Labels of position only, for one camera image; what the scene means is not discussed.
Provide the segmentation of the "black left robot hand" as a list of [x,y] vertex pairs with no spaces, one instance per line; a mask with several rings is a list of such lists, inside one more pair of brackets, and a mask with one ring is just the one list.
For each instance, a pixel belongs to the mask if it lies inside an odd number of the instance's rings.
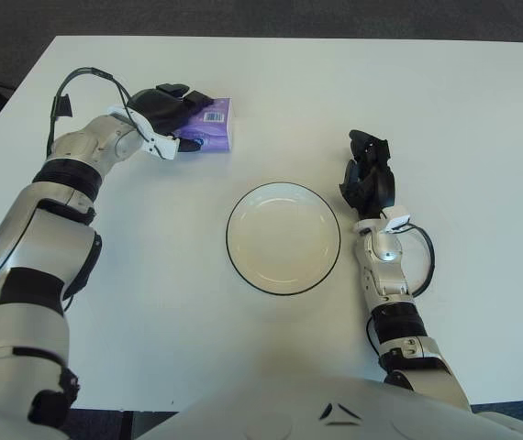
[[128,100],[128,107],[144,116],[157,134],[172,136],[192,116],[213,103],[211,97],[190,92],[185,84],[165,83],[135,93]]

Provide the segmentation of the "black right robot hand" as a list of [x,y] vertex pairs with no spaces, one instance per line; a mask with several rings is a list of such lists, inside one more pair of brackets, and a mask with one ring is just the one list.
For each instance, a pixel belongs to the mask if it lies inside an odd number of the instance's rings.
[[395,176],[388,165],[388,142],[360,130],[349,133],[353,158],[348,161],[339,191],[359,218],[378,218],[395,204]]

